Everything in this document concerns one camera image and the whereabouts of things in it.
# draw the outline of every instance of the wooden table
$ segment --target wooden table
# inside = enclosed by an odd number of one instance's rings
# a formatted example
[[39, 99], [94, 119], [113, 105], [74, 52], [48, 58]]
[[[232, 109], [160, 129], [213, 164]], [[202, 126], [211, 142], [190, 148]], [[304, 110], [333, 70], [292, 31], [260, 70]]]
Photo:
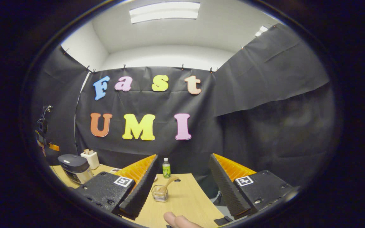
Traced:
[[[79, 186], [70, 181], [60, 166], [51, 167], [67, 186], [74, 188]], [[101, 165], [95, 170], [92, 170], [92, 172], [96, 175], [102, 171], [109, 172], [111, 169], [113, 168]], [[176, 216], [184, 215], [188, 220], [195, 222], [202, 227], [217, 227], [217, 224], [213, 220], [223, 218], [224, 215], [208, 199], [192, 174], [173, 175], [178, 176], [181, 181], [173, 182], [168, 186], [167, 202], [154, 201], [150, 192], [136, 220], [124, 219], [146, 227], [165, 228], [168, 224], [164, 221], [163, 214], [171, 211]], [[153, 185], [164, 185], [166, 182], [167, 179], [165, 179], [162, 174], [157, 174], [157, 180]]]

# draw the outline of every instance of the white wall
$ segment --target white wall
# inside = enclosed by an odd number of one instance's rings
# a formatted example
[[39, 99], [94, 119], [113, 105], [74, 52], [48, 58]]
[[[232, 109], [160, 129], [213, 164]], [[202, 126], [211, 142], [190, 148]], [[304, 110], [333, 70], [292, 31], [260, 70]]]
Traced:
[[110, 54], [100, 70], [126, 67], [181, 67], [216, 70], [235, 53], [185, 45], [149, 46]]
[[91, 71], [93, 69], [99, 71], [109, 55], [95, 33], [92, 22], [86, 23], [72, 33], [61, 46], [64, 50], [68, 49], [67, 53], [85, 67], [90, 65], [88, 69]]

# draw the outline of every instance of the plastic bottle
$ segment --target plastic bottle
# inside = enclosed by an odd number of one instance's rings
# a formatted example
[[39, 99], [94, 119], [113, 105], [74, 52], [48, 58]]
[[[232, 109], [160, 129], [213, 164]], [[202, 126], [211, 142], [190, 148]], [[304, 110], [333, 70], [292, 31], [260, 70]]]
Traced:
[[164, 158], [163, 163], [163, 176], [164, 178], [170, 178], [171, 176], [171, 166], [170, 163], [168, 163], [168, 158]]

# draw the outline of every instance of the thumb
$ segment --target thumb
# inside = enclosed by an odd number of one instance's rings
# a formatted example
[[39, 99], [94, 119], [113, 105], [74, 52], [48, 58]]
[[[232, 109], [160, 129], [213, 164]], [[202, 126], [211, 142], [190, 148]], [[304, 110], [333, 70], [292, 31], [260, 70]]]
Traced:
[[175, 224], [180, 228], [203, 228], [200, 225], [190, 222], [186, 217], [184, 216], [177, 216], [174, 220]]
[[175, 224], [175, 221], [174, 221], [176, 219], [176, 216], [174, 215], [174, 213], [166, 212], [166, 213], [164, 213], [163, 218], [168, 224], [170, 224], [171, 227], [178, 228], [178, 226]]

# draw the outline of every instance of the orange letter u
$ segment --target orange letter u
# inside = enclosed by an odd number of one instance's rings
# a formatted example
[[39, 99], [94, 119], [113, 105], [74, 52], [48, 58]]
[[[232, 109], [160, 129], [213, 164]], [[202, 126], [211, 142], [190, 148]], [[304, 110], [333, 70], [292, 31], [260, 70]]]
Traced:
[[112, 118], [112, 114], [103, 114], [104, 118], [104, 129], [102, 131], [98, 130], [98, 119], [101, 114], [91, 113], [91, 133], [97, 137], [105, 137], [109, 132], [109, 120]]

